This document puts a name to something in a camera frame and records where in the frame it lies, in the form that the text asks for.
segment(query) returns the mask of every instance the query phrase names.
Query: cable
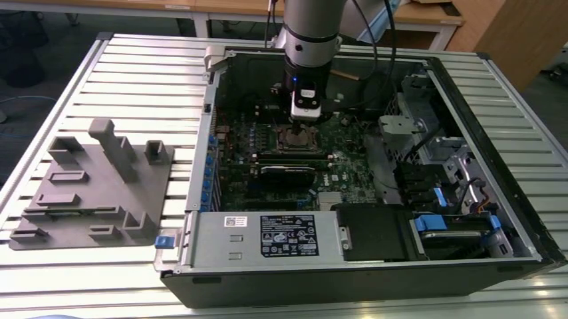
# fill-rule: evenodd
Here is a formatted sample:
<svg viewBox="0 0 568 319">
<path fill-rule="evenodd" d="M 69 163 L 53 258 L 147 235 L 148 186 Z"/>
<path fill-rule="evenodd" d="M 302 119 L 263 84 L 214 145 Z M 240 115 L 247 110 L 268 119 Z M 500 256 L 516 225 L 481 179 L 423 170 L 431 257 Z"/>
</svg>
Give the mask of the cable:
<svg viewBox="0 0 568 319">
<path fill-rule="evenodd" d="M 274 27 L 274 34 L 278 35 L 278 27 L 276 27 L 276 2 L 278 0 L 271 0 L 272 3 L 272 27 Z"/>
<path fill-rule="evenodd" d="M 1 100 L 0 103 L 12 101 L 12 100 L 17 100 L 20 98 L 43 98 L 44 100 L 51 100 L 53 102 L 56 102 L 57 100 L 55 98 L 49 98 L 48 96 L 40 96 L 40 95 L 23 95 L 23 96 L 13 96 L 10 98 L 6 98 L 5 100 Z"/>
<path fill-rule="evenodd" d="M 481 180 L 481 179 L 478 177 L 473 177 L 468 181 L 468 184 L 465 185 L 464 192 L 461 193 L 460 200 L 458 200 L 457 205 L 456 205 L 456 210 L 453 212 L 454 215 L 457 215 L 460 213 L 461 206 L 462 206 L 464 200 L 465 200 L 465 195 L 468 194 L 468 188 L 469 188 L 469 186 L 472 186 L 473 182 L 477 181 L 477 180 Z"/>
<path fill-rule="evenodd" d="M 477 206 L 477 213 L 482 212 L 485 205 L 489 203 L 489 194 L 485 192 L 482 187 L 480 187 L 480 193 L 484 196 L 484 199 L 482 199 L 480 205 Z"/>
<path fill-rule="evenodd" d="M 417 143 L 417 145 L 414 145 L 411 147 L 411 149 L 407 151 L 405 157 L 402 158 L 402 162 L 405 162 L 407 160 L 407 158 L 410 157 L 410 155 L 419 150 L 419 148 L 425 145 L 425 143 L 427 143 L 427 141 L 434 137 L 434 135 L 441 131 L 442 127 L 438 126 L 435 127 L 435 129 L 430 130 L 426 135 L 422 138 L 422 141 L 419 141 Z"/>
<path fill-rule="evenodd" d="M 361 20 L 363 20 L 365 28 L 366 28 L 366 32 L 369 33 L 369 36 L 371 37 L 373 60 L 374 60 L 374 63 L 373 63 L 373 71 L 371 71 L 371 73 L 369 73 L 369 75 L 367 75 L 367 76 L 365 76 L 365 77 L 361 79 L 362 81 L 365 81 L 365 80 L 367 80 L 367 79 L 373 76 L 373 74 L 374 74 L 374 73 L 375 73 L 375 71 L 377 71 L 377 65 L 378 65 L 378 63 L 379 63 L 379 57 L 378 57 L 378 53 L 377 53 L 377 42 L 375 42 L 375 40 L 374 40 L 371 27 L 370 27 L 369 22 L 367 22 L 367 20 L 366 20 L 366 18 L 365 18 L 363 10 L 361 10 L 361 7 L 359 7 L 359 5 L 358 5 L 358 3 L 357 3 L 357 0 L 351 0 L 351 2 L 353 2 L 353 5 L 355 6 L 357 12 L 358 12 L 358 14 L 359 14 L 359 16 L 361 16 Z"/>
<path fill-rule="evenodd" d="M 239 37 L 240 39 L 243 39 L 251 32 L 252 29 L 256 27 L 258 22 L 254 22 L 252 25 L 250 26 L 248 31 Z"/>
<path fill-rule="evenodd" d="M 268 16 L 266 18 L 266 26 L 264 26 L 264 49 L 268 47 L 268 27 L 270 27 L 270 16 L 271 16 L 271 8 L 268 8 Z"/>
<path fill-rule="evenodd" d="M 389 62 L 389 68 L 387 68 L 387 74 L 386 74 L 385 82 L 382 83 L 379 90 L 377 91 L 377 93 L 374 94 L 374 96 L 370 99 L 363 100 L 361 102 L 357 102 L 346 108 L 359 107 L 359 106 L 363 106 L 365 104 L 367 104 L 369 102 L 373 102 L 381 96 L 381 93 L 385 90 L 387 83 L 391 81 L 394 63 L 395 63 L 395 58 L 397 58 L 397 32 L 395 32 L 393 9 L 390 8 L 389 0 L 385 0 L 385 7 L 386 7 L 386 10 L 387 10 L 389 23 L 390 23 L 390 39 L 391 39 L 391 42 L 393 42 L 391 48 L 390 48 L 390 62 Z"/>
<path fill-rule="evenodd" d="M 398 190 L 398 188 L 397 188 L 397 187 L 394 187 L 394 186 L 390 186 L 390 185 L 385 184 L 385 183 L 383 183 L 383 182 L 382 182 L 382 181 L 381 181 L 381 180 L 375 177 L 375 175 L 374 175 L 374 172 L 373 172 L 373 171 L 370 171 L 370 173 L 371 173 L 371 176 L 373 176 L 373 180 L 377 180 L 382 186 L 385 186 L 385 187 L 387 187 L 387 188 L 390 188 L 390 189 L 394 189 L 395 191 Z"/>
</svg>

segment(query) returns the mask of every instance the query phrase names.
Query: gray plastic part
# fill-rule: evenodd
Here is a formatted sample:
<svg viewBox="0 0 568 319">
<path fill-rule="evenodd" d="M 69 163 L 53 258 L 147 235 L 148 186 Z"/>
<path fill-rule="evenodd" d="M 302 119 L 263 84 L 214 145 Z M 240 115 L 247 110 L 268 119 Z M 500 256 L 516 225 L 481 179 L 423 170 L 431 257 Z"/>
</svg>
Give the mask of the gray plastic part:
<svg viewBox="0 0 568 319">
<path fill-rule="evenodd" d="M 149 165 L 160 165 L 170 160 L 162 141 L 145 142 L 144 155 Z"/>
<path fill-rule="evenodd" d="M 12 233 L 12 241 L 16 241 L 20 244 L 28 244 L 28 243 L 43 243 L 47 241 L 48 233 L 37 227 L 25 229 L 25 230 L 16 230 Z"/>
<path fill-rule="evenodd" d="M 104 122 L 95 125 L 96 129 L 101 129 L 93 134 L 105 142 L 113 138 L 120 151 L 109 152 L 123 154 L 136 180 L 128 183 L 123 181 L 101 146 L 80 145 L 75 138 L 56 138 L 53 150 L 67 150 L 64 165 L 55 160 L 48 168 L 32 203 L 23 212 L 20 226 L 12 233 L 9 248 L 25 250 L 153 244 L 174 147 L 152 141 L 160 160 L 149 165 L 147 146 L 131 146 L 125 138 L 115 138 L 112 130 L 105 129 L 112 127 L 112 122 Z M 80 178 L 77 171 L 83 171 L 88 178 Z M 53 176 L 65 175 L 72 178 L 63 183 L 51 180 Z"/>
<path fill-rule="evenodd" d="M 128 145 L 125 138 L 120 141 L 115 136 L 115 124 L 107 118 L 95 118 L 88 128 L 88 135 L 99 140 L 100 146 L 104 150 L 104 155 L 117 174 L 125 183 L 136 181 L 136 171 L 132 168 L 131 160 L 128 159 L 128 151 L 123 150 L 121 145 Z"/>
<path fill-rule="evenodd" d="M 125 152 L 125 156 L 128 157 L 129 161 L 133 161 L 136 159 L 136 155 L 133 153 L 133 148 L 128 139 L 124 136 L 120 136 L 117 141 L 120 142 L 120 148 Z"/>
<path fill-rule="evenodd" d="M 40 206 L 77 205 L 80 197 L 75 193 L 68 194 L 40 194 L 36 204 Z"/>
<path fill-rule="evenodd" d="M 52 183 L 77 183 L 88 181 L 88 174 L 85 171 L 56 171 L 49 174 L 47 179 Z"/>
<path fill-rule="evenodd" d="M 79 144 L 77 140 L 73 137 L 57 138 L 49 146 L 49 155 L 53 157 L 53 160 L 61 165 L 77 165 L 73 152 L 83 151 L 83 146 Z"/>
<path fill-rule="evenodd" d="M 123 234 L 113 225 L 92 225 L 88 228 L 88 236 L 95 241 L 111 241 L 120 239 Z"/>
<path fill-rule="evenodd" d="M 141 213 L 140 220 L 137 221 L 132 214 L 125 213 L 123 229 L 132 238 L 144 238 L 148 236 L 155 236 L 158 232 L 156 224 L 152 223 L 152 220 L 148 218 L 145 213 Z"/>
<path fill-rule="evenodd" d="M 113 207 L 112 209 L 97 209 L 93 212 L 95 216 L 100 218 L 103 221 L 107 220 L 123 220 L 124 219 L 124 208 Z"/>
</svg>

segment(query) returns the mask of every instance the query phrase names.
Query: floor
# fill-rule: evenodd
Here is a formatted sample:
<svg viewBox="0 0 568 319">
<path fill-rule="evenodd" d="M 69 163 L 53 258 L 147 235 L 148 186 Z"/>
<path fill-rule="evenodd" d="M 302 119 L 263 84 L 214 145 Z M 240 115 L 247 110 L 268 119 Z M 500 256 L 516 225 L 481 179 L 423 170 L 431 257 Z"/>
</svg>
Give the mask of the floor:
<svg viewBox="0 0 568 319">
<path fill-rule="evenodd" d="M 21 95 L 57 98 L 100 31 L 179 36 L 175 19 L 80 15 L 79 21 L 79 26 L 71 27 L 61 13 L 44 14 L 43 26 L 49 36 L 49 43 L 36 49 L 36 56 L 47 72 L 47 78 L 40 84 L 25 89 L 10 88 L 0 80 L 0 100 Z M 231 32 L 224 33 L 220 23 L 212 22 L 215 37 L 263 39 L 263 23 L 243 22 L 231 25 L 231 29 Z M 191 23 L 182 23 L 182 30 L 191 33 Z M 566 147 L 568 88 L 549 81 L 546 75 L 541 74 L 522 95 L 562 146 Z M 41 126 L 52 104 L 53 102 L 39 99 L 0 104 L 0 111 L 8 115 L 8 120 L 0 124 L 0 187 Z"/>
</svg>

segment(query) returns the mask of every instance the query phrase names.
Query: white sticker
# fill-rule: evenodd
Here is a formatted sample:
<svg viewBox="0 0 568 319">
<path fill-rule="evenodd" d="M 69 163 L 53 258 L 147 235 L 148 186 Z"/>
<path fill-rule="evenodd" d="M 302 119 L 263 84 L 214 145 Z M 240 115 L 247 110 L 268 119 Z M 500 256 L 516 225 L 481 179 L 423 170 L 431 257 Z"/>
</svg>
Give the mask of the white sticker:
<svg viewBox="0 0 568 319">
<path fill-rule="evenodd" d="M 164 5 L 166 9 L 190 10 L 191 7 L 187 5 Z"/>
<path fill-rule="evenodd" d="M 224 227 L 246 227 L 246 216 L 224 216 Z"/>
<path fill-rule="evenodd" d="M 461 21 L 441 20 L 440 23 L 442 23 L 444 25 L 460 25 Z"/>
</svg>

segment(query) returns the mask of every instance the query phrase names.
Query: aluminum slotted table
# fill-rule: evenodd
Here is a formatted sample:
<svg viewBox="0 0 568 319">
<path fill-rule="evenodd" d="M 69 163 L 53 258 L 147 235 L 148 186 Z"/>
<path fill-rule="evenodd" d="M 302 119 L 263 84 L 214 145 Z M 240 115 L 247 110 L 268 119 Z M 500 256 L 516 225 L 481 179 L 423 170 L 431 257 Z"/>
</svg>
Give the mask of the aluminum slotted table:
<svg viewBox="0 0 568 319">
<path fill-rule="evenodd" d="M 92 117 L 111 118 L 132 144 L 175 146 L 163 229 L 183 224 L 208 45 L 260 47 L 260 41 L 113 35 L 96 40 L 0 192 L 0 317 L 65 314 L 81 318 L 568 318 L 568 268 L 510 280 L 465 297 L 275 308 L 187 309 L 159 280 L 153 247 L 12 251 L 17 227 L 47 172 L 55 136 L 87 134 Z M 367 48 L 343 47 L 367 52 Z M 442 61 L 504 161 L 562 250 L 568 249 L 568 154 L 490 60 L 473 53 L 401 50 Z M 176 261 L 176 250 L 163 260 Z"/>
</svg>

